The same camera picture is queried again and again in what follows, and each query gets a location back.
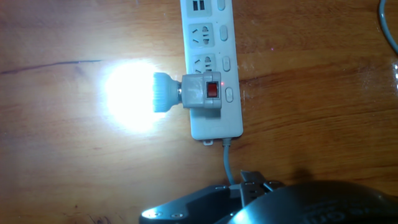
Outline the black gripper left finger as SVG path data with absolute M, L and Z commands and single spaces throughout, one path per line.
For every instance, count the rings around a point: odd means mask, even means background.
M 227 223 L 253 200 L 264 195 L 265 177 L 242 171 L 243 181 L 234 185 L 211 185 L 192 194 L 142 212 L 140 224 Z

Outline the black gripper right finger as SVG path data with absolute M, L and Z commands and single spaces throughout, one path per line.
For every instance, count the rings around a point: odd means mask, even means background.
M 270 180 L 266 182 L 266 188 L 269 189 L 269 191 L 275 191 L 281 187 L 285 187 L 285 184 L 282 182 L 276 180 Z

